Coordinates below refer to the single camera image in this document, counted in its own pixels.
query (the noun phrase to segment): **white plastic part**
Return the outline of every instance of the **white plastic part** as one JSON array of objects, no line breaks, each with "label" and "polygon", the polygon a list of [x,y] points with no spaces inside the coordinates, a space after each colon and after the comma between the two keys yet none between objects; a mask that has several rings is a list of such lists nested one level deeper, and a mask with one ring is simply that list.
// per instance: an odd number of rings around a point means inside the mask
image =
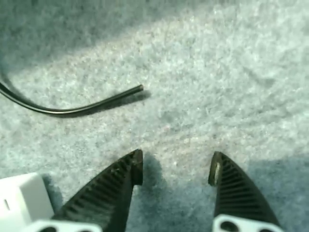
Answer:
[{"label": "white plastic part", "polygon": [[21,232],[102,232],[96,224],[73,221],[38,220]]},{"label": "white plastic part", "polygon": [[52,217],[44,182],[38,173],[0,179],[0,231],[18,232],[38,219]]},{"label": "white plastic part", "polygon": [[228,232],[221,228],[221,225],[226,222],[236,225],[239,232],[263,232],[263,230],[268,230],[270,232],[283,232],[280,227],[271,223],[234,217],[226,214],[220,214],[214,218],[212,232]]}]

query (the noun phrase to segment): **black cable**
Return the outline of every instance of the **black cable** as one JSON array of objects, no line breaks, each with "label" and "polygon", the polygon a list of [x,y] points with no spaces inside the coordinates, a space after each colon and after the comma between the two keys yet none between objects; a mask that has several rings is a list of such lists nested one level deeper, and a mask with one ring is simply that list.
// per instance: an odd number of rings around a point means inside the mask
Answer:
[{"label": "black cable", "polygon": [[12,91],[10,91],[7,87],[5,87],[2,83],[0,83],[0,93],[7,97],[8,99],[12,100],[13,102],[36,112],[43,113],[43,114],[48,114],[48,115],[73,115],[73,114],[78,114],[78,113],[84,113],[88,112],[90,110],[97,109],[99,107],[104,107],[104,106],[109,106],[115,101],[121,100],[123,98],[126,98],[132,94],[138,93],[143,91],[143,85],[136,86],[134,88],[131,88],[125,92],[119,93],[115,96],[112,96],[110,98],[107,98],[105,100],[87,105],[87,106],[82,106],[78,108],[73,108],[73,109],[51,109],[51,108],[46,108],[39,106],[37,104],[34,104],[30,101],[27,101]]}]

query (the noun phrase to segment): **gray carpet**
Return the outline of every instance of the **gray carpet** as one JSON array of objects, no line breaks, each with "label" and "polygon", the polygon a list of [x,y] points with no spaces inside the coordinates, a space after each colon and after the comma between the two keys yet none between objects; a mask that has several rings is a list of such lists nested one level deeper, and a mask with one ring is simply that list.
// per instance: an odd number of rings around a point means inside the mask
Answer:
[{"label": "gray carpet", "polygon": [[309,1],[0,1],[1,79],[71,108],[144,84],[127,104],[55,118],[0,96],[0,178],[39,172],[57,210],[141,148],[128,232],[211,227],[215,150],[288,232],[309,231]]}]

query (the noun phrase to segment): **hole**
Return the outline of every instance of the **hole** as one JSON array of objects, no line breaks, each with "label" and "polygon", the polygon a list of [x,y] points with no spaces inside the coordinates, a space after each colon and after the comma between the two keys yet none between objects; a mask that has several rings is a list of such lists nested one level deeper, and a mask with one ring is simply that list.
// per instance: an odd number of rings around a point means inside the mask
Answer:
[{"label": "hole", "polygon": [[220,227],[222,230],[229,231],[229,232],[239,231],[238,227],[233,222],[230,222],[230,221],[222,222]]},{"label": "hole", "polygon": [[41,230],[40,232],[56,232],[56,228],[55,227],[46,227],[43,230]]},{"label": "hole", "polygon": [[11,210],[6,199],[4,200],[4,205],[5,205],[7,210]]}]

